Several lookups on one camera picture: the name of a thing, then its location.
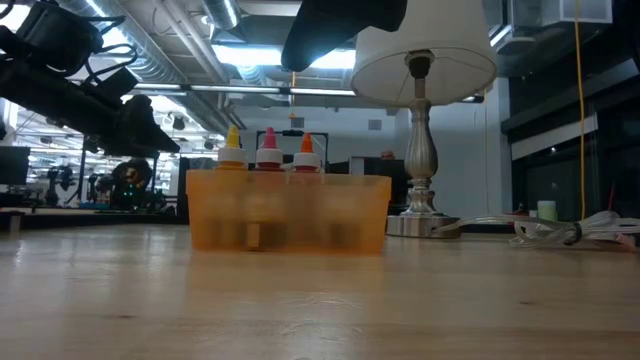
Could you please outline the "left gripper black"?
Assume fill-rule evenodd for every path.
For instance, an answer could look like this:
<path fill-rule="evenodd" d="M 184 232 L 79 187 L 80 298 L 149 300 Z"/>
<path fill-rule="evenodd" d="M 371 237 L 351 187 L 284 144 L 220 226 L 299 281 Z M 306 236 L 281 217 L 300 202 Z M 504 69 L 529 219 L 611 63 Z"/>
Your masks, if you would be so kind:
<path fill-rule="evenodd" d="M 92 153 L 99 149 L 113 155 L 176 153 L 179 146 L 155 122 L 150 98 L 78 97 L 79 131 Z"/>

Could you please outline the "tall yellow-capped food coloring bottle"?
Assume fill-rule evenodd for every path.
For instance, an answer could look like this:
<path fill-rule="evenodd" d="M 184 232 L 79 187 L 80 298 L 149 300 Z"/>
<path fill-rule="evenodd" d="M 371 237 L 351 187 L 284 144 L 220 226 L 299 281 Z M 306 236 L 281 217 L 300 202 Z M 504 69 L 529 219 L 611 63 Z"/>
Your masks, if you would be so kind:
<path fill-rule="evenodd" d="M 225 145 L 218 149 L 218 165 L 216 168 L 219 170 L 240 171 L 248 169 L 246 152 L 240 145 L 240 135 L 235 125 L 229 127 Z"/>

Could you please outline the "tall pink-capped food coloring bottle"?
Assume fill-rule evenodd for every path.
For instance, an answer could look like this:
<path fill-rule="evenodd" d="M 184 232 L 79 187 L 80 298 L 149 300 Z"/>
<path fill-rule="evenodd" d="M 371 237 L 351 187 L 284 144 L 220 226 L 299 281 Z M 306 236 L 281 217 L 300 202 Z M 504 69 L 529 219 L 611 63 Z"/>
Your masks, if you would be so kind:
<path fill-rule="evenodd" d="M 283 172 L 283 152 L 278 148 L 276 134 L 272 127 L 265 132 L 263 145 L 256 151 L 255 170 Z"/>

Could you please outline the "tall orange-capped food coloring bottle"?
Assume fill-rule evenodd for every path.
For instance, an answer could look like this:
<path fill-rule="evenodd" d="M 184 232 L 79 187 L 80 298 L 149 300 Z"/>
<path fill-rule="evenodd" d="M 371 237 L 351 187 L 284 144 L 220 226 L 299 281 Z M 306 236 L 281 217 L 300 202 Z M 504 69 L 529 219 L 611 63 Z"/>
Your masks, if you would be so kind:
<path fill-rule="evenodd" d="M 293 168 L 296 172 L 318 172 L 320 167 L 321 160 L 314 152 L 312 136 L 310 133 L 304 133 L 300 150 L 293 158 Z"/>

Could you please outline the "translucent orange plastic bin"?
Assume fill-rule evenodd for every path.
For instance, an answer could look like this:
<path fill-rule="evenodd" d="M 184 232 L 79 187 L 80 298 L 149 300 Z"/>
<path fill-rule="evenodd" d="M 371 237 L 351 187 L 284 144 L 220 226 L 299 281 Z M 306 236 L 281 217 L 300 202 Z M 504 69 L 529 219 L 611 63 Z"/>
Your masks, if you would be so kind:
<path fill-rule="evenodd" d="M 346 174 L 190 170 L 186 193 L 198 251 L 377 254 L 391 180 Z"/>

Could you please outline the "person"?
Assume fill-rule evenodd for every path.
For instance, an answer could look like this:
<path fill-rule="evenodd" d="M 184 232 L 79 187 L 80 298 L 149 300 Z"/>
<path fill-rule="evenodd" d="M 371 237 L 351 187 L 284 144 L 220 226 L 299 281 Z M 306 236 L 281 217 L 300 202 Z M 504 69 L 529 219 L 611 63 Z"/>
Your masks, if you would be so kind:
<path fill-rule="evenodd" d="M 120 163 L 113 171 L 111 205 L 117 210 L 133 210 L 142 205 L 152 169 L 146 159 L 132 158 Z"/>

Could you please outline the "dark workbench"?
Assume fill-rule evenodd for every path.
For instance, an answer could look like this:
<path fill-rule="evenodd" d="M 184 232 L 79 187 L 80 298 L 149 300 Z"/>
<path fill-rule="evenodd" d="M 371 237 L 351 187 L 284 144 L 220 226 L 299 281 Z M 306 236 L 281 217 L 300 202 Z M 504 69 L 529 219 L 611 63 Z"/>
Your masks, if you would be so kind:
<path fill-rule="evenodd" d="M 71 227 L 108 226 L 125 224 L 188 225 L 188 218 L 157 214 L 132 213 L 25 213 L 17 210 L 0 211 L 0 233 L 11 230 L 45 230 Z"/>

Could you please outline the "ceiling light bar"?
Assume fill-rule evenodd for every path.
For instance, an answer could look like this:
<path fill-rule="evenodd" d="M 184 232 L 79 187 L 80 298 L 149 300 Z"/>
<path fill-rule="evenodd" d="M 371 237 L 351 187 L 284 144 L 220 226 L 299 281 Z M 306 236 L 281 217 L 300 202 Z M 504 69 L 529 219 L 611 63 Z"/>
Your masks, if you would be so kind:
<path fill-rule="evenodd" d="M 193 85 L 193 84 L 164 84 L 139 83 L 134 90 L 165 91 L 165 92 L 219 92 L 237 94 L 261 95 L 303 95 L 303 96 L 334 96 L 355 97 L 351 90 L 299 88 L 299 87 L 270 87 L 270 86 L 238 86 L 238 85 Z"/>

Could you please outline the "black monitor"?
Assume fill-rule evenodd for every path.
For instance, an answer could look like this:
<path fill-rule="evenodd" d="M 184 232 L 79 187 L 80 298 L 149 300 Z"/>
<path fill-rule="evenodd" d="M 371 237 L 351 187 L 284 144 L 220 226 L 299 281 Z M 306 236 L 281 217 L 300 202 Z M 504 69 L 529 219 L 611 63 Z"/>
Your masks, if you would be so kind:
<path fill-rule="evenodd" d="M 25 185 L 29 147 L 0 146 L 0 185 Z"/>

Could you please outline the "white shade silver table lamp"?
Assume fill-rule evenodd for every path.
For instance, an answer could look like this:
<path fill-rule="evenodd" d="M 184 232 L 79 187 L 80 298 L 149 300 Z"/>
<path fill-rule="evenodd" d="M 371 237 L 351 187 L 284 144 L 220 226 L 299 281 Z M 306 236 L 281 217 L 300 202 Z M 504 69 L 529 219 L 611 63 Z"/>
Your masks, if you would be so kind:
<path fill-rule="evenodd" d="M 404 159 L 409 207 L 387 220 L 396 237 L 455 239 L 459 219 L 434 206 L 438 153 L 429 111 L 478 94 L 497 76 L 483 0 L 406 0 L 395 31 L 368 27 L 357 36 L 351 77 L 369 102 L 409 109 L 411 133 Z"/>

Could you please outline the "silver ceiling duct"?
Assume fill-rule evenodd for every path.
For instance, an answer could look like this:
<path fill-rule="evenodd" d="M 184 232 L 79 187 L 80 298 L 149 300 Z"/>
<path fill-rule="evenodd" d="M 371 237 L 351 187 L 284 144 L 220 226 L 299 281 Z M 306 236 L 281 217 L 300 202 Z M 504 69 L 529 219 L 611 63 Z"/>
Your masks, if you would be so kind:
<path fill-rule="evenodd" d="M 186 84 L 187 78 L 161 50 L 159 45 L 120 4 L 118 0 L 60 0 L 63 7 L 83 16 L 118 16 L 126 20 L 117 30 L 124 39 L 136 47 L 140 58 L 129 69 L 145 84 Z M 225 133 L 230 125 L 237 125 L 231 114 L 207 100 L 203 95 L 189 91 L 186 95 L 168 95 L 186 108 L 205 130 Z"/>

